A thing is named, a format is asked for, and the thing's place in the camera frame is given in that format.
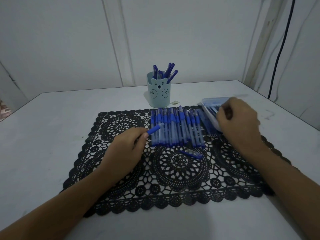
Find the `pen holder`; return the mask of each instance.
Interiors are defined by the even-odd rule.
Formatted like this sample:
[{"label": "pen holder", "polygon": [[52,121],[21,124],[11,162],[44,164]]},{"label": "pen holder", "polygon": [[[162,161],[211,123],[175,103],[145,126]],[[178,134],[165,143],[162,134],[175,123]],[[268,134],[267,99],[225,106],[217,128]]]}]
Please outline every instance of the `pen holder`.
[{"label": "pen holder", "polygon": [[148,85],[148,98],[150,106],[164,108],[170,104],[171,83],[167,84],[168,78],[157,80],[152,78],[152,72],[146,75]]}]

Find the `person's left hand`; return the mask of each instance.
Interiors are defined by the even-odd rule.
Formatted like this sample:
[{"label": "person's left hand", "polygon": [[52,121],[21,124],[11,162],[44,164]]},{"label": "person's left hand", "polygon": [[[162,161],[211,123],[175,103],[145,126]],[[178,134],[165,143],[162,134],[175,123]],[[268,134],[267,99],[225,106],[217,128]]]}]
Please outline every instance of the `person's left hand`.
[{"label": "person's left hand", "polygon": [[117,135],[98,167],[112,183],[125,177],[139,162],[148,139],[147,128],[130,128]]}]

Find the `forearm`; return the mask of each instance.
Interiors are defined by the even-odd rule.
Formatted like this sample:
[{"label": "forearm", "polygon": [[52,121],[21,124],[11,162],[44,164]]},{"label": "forearm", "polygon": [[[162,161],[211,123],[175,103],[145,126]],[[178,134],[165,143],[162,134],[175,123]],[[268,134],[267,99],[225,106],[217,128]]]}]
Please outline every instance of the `forearm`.
[{"label": "forearm", "polygon": [[0,232],[0,239],[62,239],[113,185],[98,169]]},{"label": "forearm", "polygon": [[310,239],[320,239],[320,186],[269,149],[246,156]]}]

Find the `small sticker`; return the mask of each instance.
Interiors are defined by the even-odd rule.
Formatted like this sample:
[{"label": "small sticker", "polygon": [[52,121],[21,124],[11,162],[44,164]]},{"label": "small sticker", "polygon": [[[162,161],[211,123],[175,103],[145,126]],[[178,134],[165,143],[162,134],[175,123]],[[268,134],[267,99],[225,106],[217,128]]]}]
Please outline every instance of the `small sticker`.
[{"label": "small sticker", "polygon": [[173,101],[171,104],[172,105],[176,105],[176,104],[178,104],[179,102],[178,101]]}]

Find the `power cord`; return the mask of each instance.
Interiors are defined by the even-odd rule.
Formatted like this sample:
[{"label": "power cord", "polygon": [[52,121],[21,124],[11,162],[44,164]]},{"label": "power cord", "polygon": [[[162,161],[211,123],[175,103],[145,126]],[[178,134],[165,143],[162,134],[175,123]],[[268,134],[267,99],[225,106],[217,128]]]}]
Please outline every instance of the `power cord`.
[{"label": "power cord", "polygon": [[280,47],[280,50],[279,50],[277,59],[275,60],[275,64],[274,64],[274,68],[273,68],[273,74],[272,74],[272,78],[271,78],[270,89],[269,89],[269,94],[268,94],[268,99],[270,99],[270,95],[271,95],[271,91],[272,91],[272,85],[273,85],[273,80],[274,80],[274,78],[275,78],[275,74],[276,74],[276,70],[277,70],[279,58],[280,58],[280,55],[281,55],[283,46],[285,45],[285,42],[286,42],[286,38],[287,38],[289,26],[290,26],[290,21],[291,21],[292,13],[294,12],[294,3],[295,3],[295,2],[296,2],[296,0],[292,0],[291,9],[290,9],[290,14],[289,14],[287,26],[286,26],[285,32],[284,32],[284,37],[283,37],[283,40],[282,40],[282,44],[281,44],[281,47]]}]

